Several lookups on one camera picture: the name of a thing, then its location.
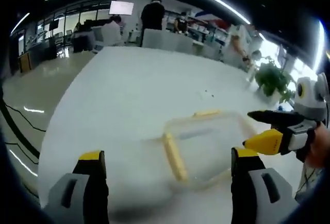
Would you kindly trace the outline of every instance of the wall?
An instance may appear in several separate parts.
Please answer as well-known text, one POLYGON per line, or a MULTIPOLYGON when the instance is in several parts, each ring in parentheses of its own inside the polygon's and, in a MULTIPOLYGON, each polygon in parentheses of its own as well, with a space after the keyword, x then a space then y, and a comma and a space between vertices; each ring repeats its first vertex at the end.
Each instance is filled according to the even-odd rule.
MULTIPOLYGON (((122 15, 123 21, 126 23, 124 34, 127 35, 129 31, 135 30, 136 25, 140 23, 140 17, 145 5, 149 4, 151 0, 118 0, 123 2, 134 3, 132 15, 122 15)), ((189 4, 181 3, 177 0, 162 0, 165 10, 181 13, 187 10, 193 10, 195 13, 202 11, 201 9, 191 6, 189 4)))

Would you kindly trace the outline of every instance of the ceiling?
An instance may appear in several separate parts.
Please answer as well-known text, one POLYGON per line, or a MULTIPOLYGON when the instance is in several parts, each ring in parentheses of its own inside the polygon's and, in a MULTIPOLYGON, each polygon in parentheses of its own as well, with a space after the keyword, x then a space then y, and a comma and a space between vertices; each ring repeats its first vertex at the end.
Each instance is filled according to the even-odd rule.
MULTIPOLYGON (((21 16, 31 12, 29 20, 55 8, 78 0, 20 0, 18 11, 21 16)), ((220 18, 230 23, 241 23, 225 9, 212 6, 209 0, 179 0, 202 9, 209 9, 220 18)), ((320 18, 326 31, 330 29, 330 17, 323 7, 325 0, 223 0, 235 7, 252 21, 258 30, 266 31, 265 36, 277 43, 285 43, 296 48, 296 54, 307 64, 315 54, 320 18)))

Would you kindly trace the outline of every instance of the potted plant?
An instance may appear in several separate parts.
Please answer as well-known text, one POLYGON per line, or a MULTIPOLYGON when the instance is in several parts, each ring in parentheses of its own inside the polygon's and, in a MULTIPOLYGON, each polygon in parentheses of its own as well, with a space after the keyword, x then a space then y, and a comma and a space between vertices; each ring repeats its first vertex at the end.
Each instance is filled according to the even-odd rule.
POLYGON ((289 83, 293 80, 289 73, 276 67, 274 60, 270 57, 269 63, 261 64, 259 71, 255 75, 259 88, 267 97, 271 97, 274 93, 278 93, 279 102, 288 101, 293 91, 288 89, 289 83))

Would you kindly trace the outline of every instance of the plastic container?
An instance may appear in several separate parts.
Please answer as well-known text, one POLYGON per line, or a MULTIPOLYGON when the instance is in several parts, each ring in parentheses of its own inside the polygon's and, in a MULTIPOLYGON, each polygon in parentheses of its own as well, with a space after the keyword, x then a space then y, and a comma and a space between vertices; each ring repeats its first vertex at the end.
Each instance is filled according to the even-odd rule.
POLYGON ((231 167, 231 148, 256 134, 235 112, 200 112, 166 123, 163 144, 177 181, 209 187, 231 167))

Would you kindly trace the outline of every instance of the white table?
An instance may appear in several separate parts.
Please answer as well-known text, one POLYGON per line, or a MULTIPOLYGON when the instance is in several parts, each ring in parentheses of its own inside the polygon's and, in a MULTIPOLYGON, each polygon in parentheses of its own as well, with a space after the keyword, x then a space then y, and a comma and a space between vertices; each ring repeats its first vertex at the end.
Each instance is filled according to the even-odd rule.
MULTIPOLYGON (((81 154, 102 149, 110 211, 167 202, 141 223, 163 222, 165 217, 168 223, 229 223, 230 174, 206 191, 173 196, 165 153, 151 140, 162 135, 166 121, 196 111, 216 108, 245 115, 268 108, 249 90, 245 77, 243 71, 192 55, 105 47, 74 79, 49 123, 39 161, 41 206, 81 154)), ((268 127, 250 121, 258 131, 268 127)), ((297 187, 302 165, 293 154, 262 159, 297 187)))

